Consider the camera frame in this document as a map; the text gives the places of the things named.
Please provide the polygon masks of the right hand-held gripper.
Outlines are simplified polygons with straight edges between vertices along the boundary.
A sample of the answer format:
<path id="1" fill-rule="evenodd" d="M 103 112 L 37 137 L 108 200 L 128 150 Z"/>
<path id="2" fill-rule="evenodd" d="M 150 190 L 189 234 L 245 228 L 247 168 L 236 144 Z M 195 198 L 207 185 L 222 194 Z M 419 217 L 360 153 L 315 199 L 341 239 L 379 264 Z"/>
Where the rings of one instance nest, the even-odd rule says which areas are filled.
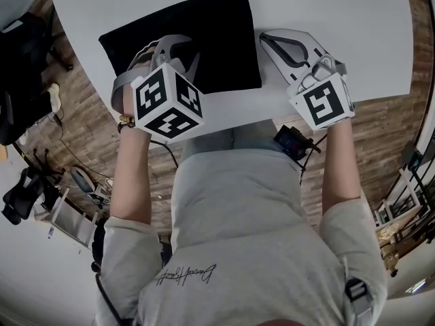
<path id="1" fill-rule="evenodd" d="M 289 102 L 311 130 L 327 129 L 355 115 L 345 64 L 327 54 L 312 35 L 273 29 L 260 34 L 260 45 L 291 84 Z"/>

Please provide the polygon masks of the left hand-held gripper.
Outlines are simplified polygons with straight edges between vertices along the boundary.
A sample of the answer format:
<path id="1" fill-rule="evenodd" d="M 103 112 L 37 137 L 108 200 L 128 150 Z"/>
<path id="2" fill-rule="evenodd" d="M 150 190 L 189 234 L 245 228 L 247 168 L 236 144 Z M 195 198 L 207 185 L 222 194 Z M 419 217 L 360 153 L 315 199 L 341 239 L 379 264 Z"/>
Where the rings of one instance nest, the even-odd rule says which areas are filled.
<path id="1" fill-rule="evenodd" d="M 153 71 L 136 68 L 114 80 L 111 99 L 127 86 L 133 90 L 135 126 L 154 138 L 173 142 L 185 137 L 205 123 L 203 93 L 194 86 L 200 53 L 185 69 L 173 51 L 188 46 L 193 39 L 185 35 L 165 35 L 149 42 L 134 56 L 129 67 L 148 64 Z"/>

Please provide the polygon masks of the black cloth pouch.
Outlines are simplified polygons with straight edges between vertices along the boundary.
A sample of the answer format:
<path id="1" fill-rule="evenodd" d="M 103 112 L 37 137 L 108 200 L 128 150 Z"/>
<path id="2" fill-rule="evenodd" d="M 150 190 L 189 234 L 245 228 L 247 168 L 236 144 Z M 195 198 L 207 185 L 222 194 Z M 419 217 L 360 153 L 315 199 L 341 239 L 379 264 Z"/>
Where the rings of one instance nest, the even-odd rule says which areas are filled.
<path id="1" fill-rule="evenodd" d="M 120 75 L 144 46 L 175 34 L 192 39 L 176 57 L 192 62 L 200 55 L 193 84 L 203 94 L 261 87 L 249 0 L 183 1 L 103 34 L 99 42 Z"/>

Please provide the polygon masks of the person's right forearm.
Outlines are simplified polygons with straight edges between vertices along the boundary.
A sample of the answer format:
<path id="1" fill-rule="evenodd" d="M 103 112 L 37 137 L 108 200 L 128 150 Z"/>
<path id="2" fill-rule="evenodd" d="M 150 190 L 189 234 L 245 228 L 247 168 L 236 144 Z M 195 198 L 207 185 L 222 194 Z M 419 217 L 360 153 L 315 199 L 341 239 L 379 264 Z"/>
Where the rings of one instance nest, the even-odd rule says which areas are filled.
<path id="1" fill-rule="evenodd" d="M 322 213 L 336 204 L 361 197 L 351 120 L 328 128 L 322 183 Z"/>

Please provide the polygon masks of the person's left forearm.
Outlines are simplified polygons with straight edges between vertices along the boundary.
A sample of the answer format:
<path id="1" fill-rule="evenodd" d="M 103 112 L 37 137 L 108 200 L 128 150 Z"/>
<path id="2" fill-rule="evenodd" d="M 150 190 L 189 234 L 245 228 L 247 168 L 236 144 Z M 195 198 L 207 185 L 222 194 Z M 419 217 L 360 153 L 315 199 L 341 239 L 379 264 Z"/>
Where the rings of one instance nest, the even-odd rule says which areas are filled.
<path id="1" fill-rule="evenodd" d="M 151 224 L 152 201 L 148 171 L 151 135 L 138 128 L 122 128 L 116 160 L 110 215 Z"/>

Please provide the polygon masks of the black waist-worn device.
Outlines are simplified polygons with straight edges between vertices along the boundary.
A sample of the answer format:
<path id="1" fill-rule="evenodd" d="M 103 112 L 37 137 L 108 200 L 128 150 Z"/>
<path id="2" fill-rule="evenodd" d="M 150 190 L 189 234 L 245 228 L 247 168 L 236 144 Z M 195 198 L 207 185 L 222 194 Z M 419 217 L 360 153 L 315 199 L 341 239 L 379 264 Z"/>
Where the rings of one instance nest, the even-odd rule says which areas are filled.
<path id="1" fill-rule="evenodd" d="M 321 153 L 321 149 L 313 142 L 313 139 L 306 138 L 295 127 L 289 128 L 283 125 L 275 135 L 274 141 L 295 162 L 299 162 L 308 156 L 307 151 L 309 149 Z"/>

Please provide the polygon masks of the person's light grey trousers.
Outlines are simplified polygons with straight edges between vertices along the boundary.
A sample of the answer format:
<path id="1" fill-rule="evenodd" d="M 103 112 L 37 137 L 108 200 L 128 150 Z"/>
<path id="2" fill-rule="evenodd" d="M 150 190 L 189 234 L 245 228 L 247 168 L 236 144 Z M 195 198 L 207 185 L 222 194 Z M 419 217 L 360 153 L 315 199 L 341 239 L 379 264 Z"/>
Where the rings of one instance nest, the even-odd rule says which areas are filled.
<path id="1" fill-rule="evenodd" d="M 186 141 L 182 160 L 197 153 L 226 151 L 231 149 L 266 149 L 282 152 L 274 138 L 277 129 L 272 120 L 246 124 L 218 132 L 213 132 Z"/>

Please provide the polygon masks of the black teal device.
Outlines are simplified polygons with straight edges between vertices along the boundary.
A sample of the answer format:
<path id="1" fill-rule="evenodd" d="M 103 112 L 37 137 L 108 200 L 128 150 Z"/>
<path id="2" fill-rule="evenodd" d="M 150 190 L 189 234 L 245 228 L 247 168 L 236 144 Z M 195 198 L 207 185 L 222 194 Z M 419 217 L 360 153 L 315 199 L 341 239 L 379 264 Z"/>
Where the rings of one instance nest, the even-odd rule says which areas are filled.
<path id="1" fill-rule="evenodd" d="M 409 170 L 417 170 L 421 164 L 423 155 L 412 141 L 409 141 L 402 152 L 402 161 Z"/>

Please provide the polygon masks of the grey oval handheld device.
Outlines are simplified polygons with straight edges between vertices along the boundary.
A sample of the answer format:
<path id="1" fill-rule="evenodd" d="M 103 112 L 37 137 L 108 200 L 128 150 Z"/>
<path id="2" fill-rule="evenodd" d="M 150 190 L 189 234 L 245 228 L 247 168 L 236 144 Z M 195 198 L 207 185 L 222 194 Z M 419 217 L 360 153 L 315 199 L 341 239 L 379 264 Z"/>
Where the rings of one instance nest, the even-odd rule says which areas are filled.
<path id="1" fill-rule="evenodd" d="M 70 175 L 71 175 L 72 179 L 75 181 L 75 183 L 77 184 L 77 186 L 85 194 L 94 193 L 94 191 L 96 189 L 95 184 L 83 169 L 81 169 L 77 166 L 72 166 L 70 168 Z"/>

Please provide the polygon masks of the tangle of small electronics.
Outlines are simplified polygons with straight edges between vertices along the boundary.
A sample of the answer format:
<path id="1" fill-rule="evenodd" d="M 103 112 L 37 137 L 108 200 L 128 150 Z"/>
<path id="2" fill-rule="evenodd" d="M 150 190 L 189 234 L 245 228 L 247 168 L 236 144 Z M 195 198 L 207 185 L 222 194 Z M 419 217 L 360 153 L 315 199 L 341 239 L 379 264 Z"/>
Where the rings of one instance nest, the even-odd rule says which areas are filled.
<path id="1" fill-rule="evenodd" d="M 98 206 L 107 205 L 111 201 L 111 192 L 102 185 L 95 185 L 85 194 Z"/>

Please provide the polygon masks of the person's grey t-shirt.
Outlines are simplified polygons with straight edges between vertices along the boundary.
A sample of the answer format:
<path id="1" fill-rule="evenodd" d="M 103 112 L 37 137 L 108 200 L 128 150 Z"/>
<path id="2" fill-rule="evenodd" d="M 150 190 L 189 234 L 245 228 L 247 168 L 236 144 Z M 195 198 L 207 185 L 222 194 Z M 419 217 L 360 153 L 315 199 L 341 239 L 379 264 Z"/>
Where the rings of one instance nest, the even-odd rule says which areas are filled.
<path id="1" fill-rule="evenodd" d="M 155 229 L 105 224 L 98 326 L 117 312 L 140 326 L 255 326 L 290 319 L 346 326 L 345 284 L 362 280 L 373 326 L 387 278 L 364 200 L 333 206 L 318 230 L 300 205 L 298 171 L 263 149 L 198 153 L 184 160 L 172 195 L 173 256 L 160 258 Z"/>

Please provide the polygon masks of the wooden board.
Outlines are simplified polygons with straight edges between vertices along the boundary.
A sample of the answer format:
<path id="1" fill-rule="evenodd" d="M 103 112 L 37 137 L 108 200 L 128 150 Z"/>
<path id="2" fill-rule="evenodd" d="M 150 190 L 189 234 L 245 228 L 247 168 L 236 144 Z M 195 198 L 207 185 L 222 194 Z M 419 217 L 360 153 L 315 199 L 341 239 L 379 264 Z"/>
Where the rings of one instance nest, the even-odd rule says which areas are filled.
<path id="1" fill-rule="evenodd" d="M 386 223 L 382 228 L 377 228 L 376 235 L 379 248 L 383 249 L 391 244 L 400 242 L 409 232 L 406 226 L 410 218 L 410 216 L 402 217 L 397 221 Z"/>

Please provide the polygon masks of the black backpack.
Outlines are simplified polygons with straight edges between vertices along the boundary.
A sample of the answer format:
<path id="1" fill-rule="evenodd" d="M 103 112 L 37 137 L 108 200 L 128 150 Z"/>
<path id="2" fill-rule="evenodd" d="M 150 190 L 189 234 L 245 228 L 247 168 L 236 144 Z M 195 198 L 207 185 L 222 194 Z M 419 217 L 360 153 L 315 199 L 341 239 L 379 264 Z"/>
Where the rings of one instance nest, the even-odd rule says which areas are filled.
<path id="1" fill-rule="evenodd" d="M 103 260 L 103 247 L 105 238 L 105 220 L 100 220 L 97 224 L 97 228 L 94 231 L 94 237 L 92 242 L 92 257 L 91 270 L 95 273 L 101 271 L 101 264 Z"/>

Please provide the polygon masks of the white frame bench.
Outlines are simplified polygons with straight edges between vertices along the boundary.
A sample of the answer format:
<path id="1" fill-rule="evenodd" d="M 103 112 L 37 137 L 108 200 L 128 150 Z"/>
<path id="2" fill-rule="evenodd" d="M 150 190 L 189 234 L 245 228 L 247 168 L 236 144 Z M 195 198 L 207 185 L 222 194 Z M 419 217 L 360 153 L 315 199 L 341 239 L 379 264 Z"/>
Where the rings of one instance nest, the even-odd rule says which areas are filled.
<path id="1" fill-rule="evenodd" d="M 388 247 L 398 245 L 408 235 L 413 235 L 413 232 L 428 218 L 431 211 L 427 189 L 423 184 L 424 177 L 418 172 L 411 172 L 403 168 L 399 172 L 398 182 L 373 211 L 375 231 L 377 228 L 385 226 L 386 223 L 397 221 L 402 217 L 411 217 L 406 226 L 406 229 L 409 229 L 407 235 L 400 242 Z"/>

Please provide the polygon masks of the white desk frame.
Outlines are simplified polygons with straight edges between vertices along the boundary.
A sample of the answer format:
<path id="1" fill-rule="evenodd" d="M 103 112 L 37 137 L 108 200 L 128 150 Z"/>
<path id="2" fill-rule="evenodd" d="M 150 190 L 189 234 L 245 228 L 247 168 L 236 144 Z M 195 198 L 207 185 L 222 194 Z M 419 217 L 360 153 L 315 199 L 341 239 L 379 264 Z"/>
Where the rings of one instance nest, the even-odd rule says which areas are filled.
<path id="1" fill-rule="evenodd" d="M 82 247 L 91 249 L 100 212 L 95 211 L 92 215 L 89 215 L 86 211 L 76 207 L 68 199 L 69 191 L 70 188 L 66 187 L 60 198 L 55 202 L 49 216 L 50 225 Z"/>

